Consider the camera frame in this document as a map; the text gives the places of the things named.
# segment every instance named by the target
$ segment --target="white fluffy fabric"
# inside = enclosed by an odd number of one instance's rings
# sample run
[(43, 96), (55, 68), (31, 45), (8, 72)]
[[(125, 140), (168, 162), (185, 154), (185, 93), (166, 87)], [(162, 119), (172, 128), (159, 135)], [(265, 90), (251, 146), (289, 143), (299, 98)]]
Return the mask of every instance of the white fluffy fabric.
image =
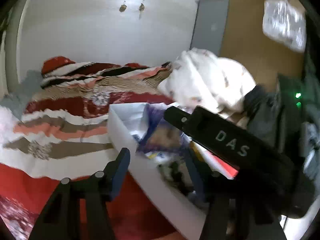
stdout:
[(205, 49), (184, 51), (172, 63), (172, 73), (158, 89), (182, 106), (203, 106), (213, 113), (225, 106), (242, 112), (244, 96), (256, 83), (244, 66), (218, 58)]
[(9, 141), (18, 121), (10, 109), (0, 106), (0, 145)]

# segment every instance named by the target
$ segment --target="white letter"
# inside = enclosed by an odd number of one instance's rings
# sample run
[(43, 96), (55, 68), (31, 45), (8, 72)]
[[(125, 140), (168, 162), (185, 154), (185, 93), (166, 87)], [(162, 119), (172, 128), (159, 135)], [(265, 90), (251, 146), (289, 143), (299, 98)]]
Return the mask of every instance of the white letter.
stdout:
[(236, 146), (236, 143), (237, 143), (237, 139), (233, 139), (233, 140), (231, 140), (230, 142), (228, 142), (227, 144), (226, 144), (226, 146), (230, 146), (231, 147), (231, 149), (235, 149), (235, 146)]
[(226, 136), (227, 136), (227, 134), (224, 131), (220, 131), (218, 133), (218, 135), (216, 136), (216, 140), (221, 142), (225, 139)]
[(240, 156), (247, 156), (247, 151), (246, 150), (249, 150), (250, 148), (247, 146), (247, 145), (242, 145), (241, 146), (241, 152), (238, 152), (238, 154)]

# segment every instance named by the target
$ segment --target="brown cardboard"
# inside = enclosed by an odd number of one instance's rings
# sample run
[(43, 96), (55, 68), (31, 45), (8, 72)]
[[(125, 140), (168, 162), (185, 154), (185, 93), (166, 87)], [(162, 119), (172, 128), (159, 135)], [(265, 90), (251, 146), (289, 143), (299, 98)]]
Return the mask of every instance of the brown cardboard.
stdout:
[(294, 52), (263, 34), (264, 1), (229, 0), (220, 57), (240, 62), (256, 83), (275, 90), (277, 73), (301, 76), (303, 53)]

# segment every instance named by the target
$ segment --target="blanket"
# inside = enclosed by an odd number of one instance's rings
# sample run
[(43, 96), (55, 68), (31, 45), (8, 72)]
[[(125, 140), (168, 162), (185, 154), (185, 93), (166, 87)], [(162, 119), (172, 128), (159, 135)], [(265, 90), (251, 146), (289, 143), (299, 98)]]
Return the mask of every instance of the blanket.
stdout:
[[(0, 195), (3, 196), (0, 214), (11, 231), (16, 232), (17, 239), (28, 238), (35, 217), (59, 180), (89, 176), (116, 158), (117, 152), (108, 137), (110, 104), (172, 103), (157, 90), (170, 74), (166, 66), (75, 63), (56, 57), (45, 62), (42, 74), (43, 89), (33, 95), (10, 141), (0, 149)], [(138, 198), (136, 201), (140, 203), (143, 199), (143, 212), (151, 217), (139, 218), (135, 215), (137, 211), (129, 206), (131, 215), (126, 210), (122, 216), (111, 212), (118, 239), (149, 240), (175, 232), (130, 175), (122, 191), (127, 191), (126, 196), (122, 195), (123, 201), (130, 197)], [(108, 204), (108, 209), (115, 210), (112, 205), (127, 206), (115, 201)], [(17, 217), (12, 210), (23, 214), (23, 220), (12, 219)], [(155, 221), (152, 218), (157, 221), (157, 230), (149, 224), (138, 225), (138, 221), (145, 223), (146, 219)]]

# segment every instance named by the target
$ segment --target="clear plastic package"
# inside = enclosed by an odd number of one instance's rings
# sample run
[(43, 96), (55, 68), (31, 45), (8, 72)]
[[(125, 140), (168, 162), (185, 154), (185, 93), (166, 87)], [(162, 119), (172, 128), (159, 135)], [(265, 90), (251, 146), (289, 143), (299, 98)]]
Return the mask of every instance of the clear plastic package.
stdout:
[(303, 52), (306, 46), (304, 15), (284, 0), (266, 0), (262, 22), (263, 33), (294, 51)]

